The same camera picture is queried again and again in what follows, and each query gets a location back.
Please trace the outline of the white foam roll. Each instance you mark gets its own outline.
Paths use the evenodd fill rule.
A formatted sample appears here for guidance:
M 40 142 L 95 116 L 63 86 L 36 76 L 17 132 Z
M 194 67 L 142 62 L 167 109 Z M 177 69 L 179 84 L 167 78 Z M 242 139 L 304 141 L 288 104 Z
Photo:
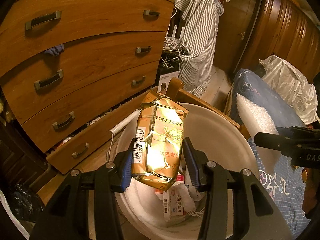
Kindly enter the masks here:
M 251 139 L 259 133 L 277 134 L 276 126 L 264 107 L 260 107 L 241 94 L 236 95 L 236 105 L 238 114 L 249 132 Z M 280 158 L 280 152 L 256 145 L 259 158 L 265 168 L 265 172 L 274 175 L 274 168 Z

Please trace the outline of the white medicine box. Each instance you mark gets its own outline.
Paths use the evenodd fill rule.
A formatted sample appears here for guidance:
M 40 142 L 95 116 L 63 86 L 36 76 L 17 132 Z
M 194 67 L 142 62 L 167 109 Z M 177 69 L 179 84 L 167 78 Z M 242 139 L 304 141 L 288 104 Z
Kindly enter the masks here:
M 163 201 L 163 216 L 169 222 L 186 215 L 199 216 L 196 205 L 184 183 L 184 176 L 178 174 L 175 183 L 167 191 L 155 189 L 156 196 Z

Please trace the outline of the golden crushed carton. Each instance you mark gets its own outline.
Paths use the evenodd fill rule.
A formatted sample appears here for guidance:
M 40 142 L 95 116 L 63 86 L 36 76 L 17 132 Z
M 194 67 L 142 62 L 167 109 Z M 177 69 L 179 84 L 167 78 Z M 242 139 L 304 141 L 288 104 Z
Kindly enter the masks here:
M 145 185 L 167 191 L 178 175 L 189 111 L 154 90 L 147 93 L 140 107 L 131 174 Z

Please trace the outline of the blue star-pattern bedsheet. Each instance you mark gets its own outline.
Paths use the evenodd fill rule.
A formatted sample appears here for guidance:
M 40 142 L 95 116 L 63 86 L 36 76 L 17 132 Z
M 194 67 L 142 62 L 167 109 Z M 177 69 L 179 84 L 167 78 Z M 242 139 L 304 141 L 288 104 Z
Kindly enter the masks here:
M 236 73 L 231 98 L 229 117 L 249 130 L 248 143 L 257 160 L 260 183 L 296 239 L 309 223 L 302 209 L 303 169 L 294 168 L 291 159 L 279 151 L 256 146 L 253 139 L 259 132 L 276 134 L 278 127 L 303 127 L 304 123 L 276 91 L 248 69 Z

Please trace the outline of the silver satin cloth cover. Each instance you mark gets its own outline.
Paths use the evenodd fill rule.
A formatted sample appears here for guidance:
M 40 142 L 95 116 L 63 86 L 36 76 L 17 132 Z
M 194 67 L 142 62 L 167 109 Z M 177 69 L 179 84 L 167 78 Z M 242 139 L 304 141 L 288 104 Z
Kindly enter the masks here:
M 259 63 L 266 72 L 262 80 L 296 111 L 304 124 L 319 121 L 316 88 L 300 70 L 276 55 L 270 55 Z

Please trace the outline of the dark wooden wardrobe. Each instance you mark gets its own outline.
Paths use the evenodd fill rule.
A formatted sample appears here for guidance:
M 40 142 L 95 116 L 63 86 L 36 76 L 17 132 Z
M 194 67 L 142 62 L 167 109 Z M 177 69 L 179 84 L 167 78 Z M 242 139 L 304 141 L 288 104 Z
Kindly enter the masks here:
M 319 29 L 290 0 L 261 0 L 237 68 L 253 69 L 270 55 L 291 63 L 310 83 L 319 73 Z

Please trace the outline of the wooden stool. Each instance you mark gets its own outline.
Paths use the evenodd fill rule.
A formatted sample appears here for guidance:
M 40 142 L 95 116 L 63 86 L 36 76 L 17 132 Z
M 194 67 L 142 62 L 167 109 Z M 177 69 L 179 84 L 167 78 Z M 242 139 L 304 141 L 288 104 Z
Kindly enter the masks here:
M 249 132 L 244 125 L 237 124 L 230 117 L 225 115 L 225 113 L 221 112 L 216 107 L 213 107 L 206 101 L 188 93 L 182 87 L 182 82 L 178 81 L 177 78 L 174 78 L 169 85 L 169 96 L 178 102 L 191 103 L 215 112 L 237 128 L 245 139 L 249 138 Z M 86 153 L 76 159 L 65 159 L 63 165 L 69 167 L 71 170 L 78 169 L 84 173 L 96 170 L 98 167 L 106 163 L 107 147 L 111 145 L 110 129 L 124 118 L 128 117 L 135 107 L 141 103 L 146 94 L 147 92 L 144 92 L 124 105 L 111 111 L 106 116 L 78 133 L 70 142 L 66 143 L 65 146 L 58 148 L 58 154 L 63 157 L 67 153 L 70 154 L 72 149 L 77 148 L 77 145 L 83 145 L 86 142 L 89 143 L 89 149 Z

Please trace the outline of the white product box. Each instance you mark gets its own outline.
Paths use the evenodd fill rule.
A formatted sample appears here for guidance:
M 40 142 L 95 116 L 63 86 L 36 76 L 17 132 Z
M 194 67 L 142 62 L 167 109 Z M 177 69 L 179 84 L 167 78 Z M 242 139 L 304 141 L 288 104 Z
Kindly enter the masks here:
M 170 72 L 170 73 L 167 73 L 167 74 L 160 75 L 159 76 L 159 81 L 158 81 L 157 92 L 165 94 L 171 79 L 173 77 L 178 78 L 178 75 L 179 75 L 179 71 Z

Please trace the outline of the dark wooden door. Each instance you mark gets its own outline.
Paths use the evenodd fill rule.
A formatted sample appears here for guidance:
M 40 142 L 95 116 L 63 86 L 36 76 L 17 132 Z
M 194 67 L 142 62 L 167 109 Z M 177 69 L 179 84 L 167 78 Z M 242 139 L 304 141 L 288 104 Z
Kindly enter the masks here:
M 224 13 L 219 17 L 214 66 L 232 76 L 249 32 L 257 0 L 219 0 Z

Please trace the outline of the striped cloth cover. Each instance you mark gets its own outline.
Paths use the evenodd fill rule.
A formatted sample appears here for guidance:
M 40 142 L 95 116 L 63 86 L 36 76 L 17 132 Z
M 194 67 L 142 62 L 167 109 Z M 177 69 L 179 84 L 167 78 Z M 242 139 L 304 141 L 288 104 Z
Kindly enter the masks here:
M 219 17 L 224 9 L 219 0 L 174 0 L 182 13 L 184 34 L 181 44 L 187 54 L 181 56 L 179 79 L 184 89 L 200 97 L 210 84 Z

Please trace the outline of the wooden chest of drawers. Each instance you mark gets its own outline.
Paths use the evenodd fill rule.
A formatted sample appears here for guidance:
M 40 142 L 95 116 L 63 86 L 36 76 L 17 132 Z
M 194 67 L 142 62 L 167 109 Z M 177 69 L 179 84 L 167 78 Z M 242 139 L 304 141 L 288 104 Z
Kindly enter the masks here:
M 15 0 L 1 23 L 1 89 L 61 173 L 110 138 L 155 82 L 173 0 Z

